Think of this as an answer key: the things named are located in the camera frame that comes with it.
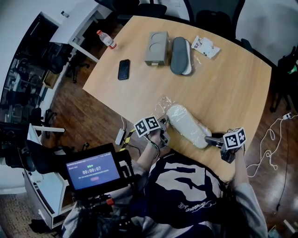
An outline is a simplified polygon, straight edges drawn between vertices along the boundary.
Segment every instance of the display screen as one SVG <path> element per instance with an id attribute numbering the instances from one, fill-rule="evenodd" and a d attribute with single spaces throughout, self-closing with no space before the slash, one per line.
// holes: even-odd
<path id="1" fill-rule="evenodd" d="M 119 179 L 111 152 L 66 164 L 74 189 L 83 189 Z"/>

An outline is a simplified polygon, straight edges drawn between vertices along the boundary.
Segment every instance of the black phone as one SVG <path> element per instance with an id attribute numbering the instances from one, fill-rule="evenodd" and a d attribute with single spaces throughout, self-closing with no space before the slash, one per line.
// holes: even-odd
<path id="1" fill-rule="evenodd" d="M 119 63 L 118 79 L 124 80 L 129 78 L 130 60 L 121 60 Z"/>

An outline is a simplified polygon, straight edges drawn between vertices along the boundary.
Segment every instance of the white desk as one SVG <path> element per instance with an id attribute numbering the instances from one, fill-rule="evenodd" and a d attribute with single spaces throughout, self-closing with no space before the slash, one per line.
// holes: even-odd
<path id="1" fill-rule="evenodd" d="M 41 145 L 41 140 L 36 130 L 42 129 L 43 131 L 49 131 L 49 128 L 51 128 L 51 131 L 64 132 L 63 128 L 32 126 L 30 124 L 27 139 Z M 70 211 L 75 205 L 74 203 L 70 203 L 67 205 L 64 204 L 63 206 L 65 189 L 69 186 L 68 181 L 64 180 L 64 178 L 56 172 L 39 174 L 37 171 L 28 172 L 24 170 L 24 178 L 26 191 L 47 226 L 53 229 L 61 225 L 63 221 L 58 220 L 56 222 L 55 217 Z"/>
<path id="2" fill-rule="evenodd" d="M 55 34 L 52 36 L 50 42 L 70 44 L 72 47 L 82 52 L 84 55 L 88 56 L 97 63 L 98 59 L 76 44 L 74 39 L 90 18 L 96 23 L 98 22 L 93 16 L 98 7 L 99 4 L 94 0 L 86 0 L 84 2 L 78 3 L 69 13 L 69 17 L 66 18 L 59 26 Z"/>

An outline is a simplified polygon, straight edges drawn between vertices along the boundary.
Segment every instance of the plastic water bottle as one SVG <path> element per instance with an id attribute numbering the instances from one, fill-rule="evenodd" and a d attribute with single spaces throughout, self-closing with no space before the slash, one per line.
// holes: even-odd
<path id="1" fill-rule="evenodd" d="M 110 49 L 115 49 L 117 44 L 113 41 L 113 39 L 106 33 L 102 32 L 101 30 L 97 31 L 99 35 L 99 39 Z"/>

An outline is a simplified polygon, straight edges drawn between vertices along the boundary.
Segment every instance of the wire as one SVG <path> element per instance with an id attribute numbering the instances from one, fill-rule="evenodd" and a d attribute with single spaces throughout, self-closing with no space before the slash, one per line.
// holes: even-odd
<path id="1" fill-rule="evenodd" d="M 285 166 L 284 187 L 283 187 L 283 191 L 280 195 L 278 205 L 276 206 L 276 211 L 278 211 L 278 208 L 280 206 L 280 201 L 281 201 L 281 198 L 283 197 L 283 194 L 284 194 L 285 183 L 287 181 L 288 163 L 289 163 L 289 128 L 288 127 L 286 127 L 286 131 L 287 131 L 287 163 L 286 163 L 286 166 Z"/>
<path id="2" fill-rule="evenodd" d="M 123 121 L 123 117 L 121 116 L 121 120 L 122 120 L 122 123 L 123 123 L 123 128 L 122 130 L 124 131 L 124 121 Z"/>
<path id="3" fill-rule="evenodd" d="M 293 119 L 294 117 L 297 117 L 297 116 L 298 116 L 298 115 L 295 115 L 295 116 L 293 116 L 293 117 L 288 117 L 287 119 Z M 270 138 L 271 138 L 271 140 L 274 140 L 274 139 L 275 139 L 274 131 L 273 131 L 271 128 L 272 128 L 273 125 L 274 125 L 277 121 L 279 121 L 279 120 L 280 120 L 280 123 L 279 123 L 280 139 L 279 139 L 278 145 L 277 145 L 275 151 L 271 152 L 270 150 L 266 150 L 266 151 L 264 152 L 263 156 L 262 156 L 262 142 L 263 142 L 263 140 L 265 139 L 265 137 L 266 137 L 266 135 L 267 135 L 268 132 L 270 132 Z M 255 173 L 254 173 L 252 176 L 249 176 L 249 175 L 248 175 L 249 178 L 252 178 L 252 177 L 254 177 L 254 176 L 256 175 L 256 173 L 257 173 L 257 171 L 258 171 L 258 169 L 259 169 L 259 167 L 260 167 L 260 165 L 261 165 L 261 163 L 262 163 L 262 161 L 263 161 L 263 159 L 264 159 L 264 156 L 266 156 L 266 157 L 269 158 L 269 164 L 273 167 L 274 170 L 277 170 L 277 169 L 278 169 L 278 166 L 277 166 L 277 165 L 274 165 L 274 164 L 272 163 L 272 155 L 278 150 L 279 144 L 280 144 L 280 142 L 281 142 L 281 139 L 282 139 L 281 124 L 282 124 L 282 122 L 283 122 L 284 120 L 285 120 L 285 119 L 283 119 L 283 118 L 277 118 L 277 119 L 275 120 L 275 122 L 273 122 L 272 125 L 269 127 L 269 129 L 266 131 L 264 137 L 262 138 L 262 140 L 261 140 L 261 142 L 260 142 L 260 162 L 257 163 L 257 164 L 252 164 L 252 165 L 249 165 L 249 166 L 246 167 L 246 169 L 248 169 L 248 168 L 251 167 L 251 166 L 257 166 L 257 169 L 256 169 Z"/>
<path id="4" fill-rule="evenodd" d="M 139 149 L 138 147 L 136 147 L 136 146 L 134 146 L 134 145 L 132 145 L 132 144 L 129 144 L 129 143 L 127 143 L 127 145 L 136 148 L 136 149 L 139 151 L 139 155 L 141 156 L 141 151 L 140 151 L 140 149 Z"/>

